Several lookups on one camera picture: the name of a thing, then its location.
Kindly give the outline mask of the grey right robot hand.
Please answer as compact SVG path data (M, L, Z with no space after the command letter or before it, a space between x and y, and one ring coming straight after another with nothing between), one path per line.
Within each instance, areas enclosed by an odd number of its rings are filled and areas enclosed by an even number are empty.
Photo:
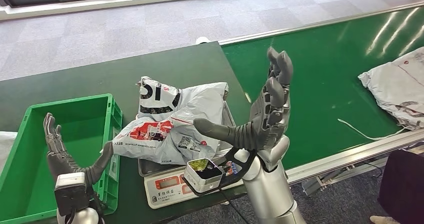
M293 64L286 51L277 52L272 47L267 58L267 80L250 108L249 121L230 127L196 118L193 124L200 134L245 150L271 149L279 142L290 118Z

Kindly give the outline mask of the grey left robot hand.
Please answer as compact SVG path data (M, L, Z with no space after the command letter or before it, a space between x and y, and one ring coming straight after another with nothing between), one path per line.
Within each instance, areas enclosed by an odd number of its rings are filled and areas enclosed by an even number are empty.
M46 114L43 121L43 129L48 147L46 159L54 181L61 174L75 172L83 172L85 174L85 183L87 185L94 185L100 180L102 173L114 154L111 141L104 144L100 157L94 164L89 167L80 167L67 151L60 132L62 127L55 124L55 118L51 113Z

